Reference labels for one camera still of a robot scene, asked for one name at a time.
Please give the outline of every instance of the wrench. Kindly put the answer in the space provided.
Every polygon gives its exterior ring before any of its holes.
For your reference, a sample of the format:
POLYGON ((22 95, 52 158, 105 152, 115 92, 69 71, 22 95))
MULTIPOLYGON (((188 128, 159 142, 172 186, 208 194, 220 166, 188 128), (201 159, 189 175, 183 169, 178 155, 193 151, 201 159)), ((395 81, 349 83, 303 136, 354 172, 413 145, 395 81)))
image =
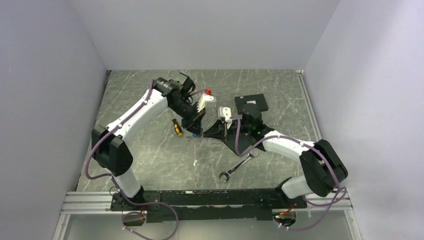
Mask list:
POLYGON ((252 149, 243 160, 241 160, 239 163, 233 166, 230 170, 221 172, 219 174, 219 178, 221 178, 222 176, 225 176, 226 179, 224 183, 228 182, 228 180, 230 180, 232 173, 234 173, 238 168, 240 168, 245 163, 247 163, 251 158, 257 157, 258 154, 259 154, 259 151, 256 148, 252 149))

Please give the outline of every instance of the screwdriver handle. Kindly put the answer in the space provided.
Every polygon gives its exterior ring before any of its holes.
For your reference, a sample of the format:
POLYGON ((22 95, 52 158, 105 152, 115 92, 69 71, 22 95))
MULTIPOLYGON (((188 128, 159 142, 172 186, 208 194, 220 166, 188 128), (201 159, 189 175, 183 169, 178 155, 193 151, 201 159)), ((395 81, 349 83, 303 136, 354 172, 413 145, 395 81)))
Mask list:
POLYGON ((175 130, 175 133, 178 136, 182 136, 183 135, 183 130, 181 129, 180 125, 178 124, 177 120, 175 118, 172 119, 173 122, 173 128, 175 130))

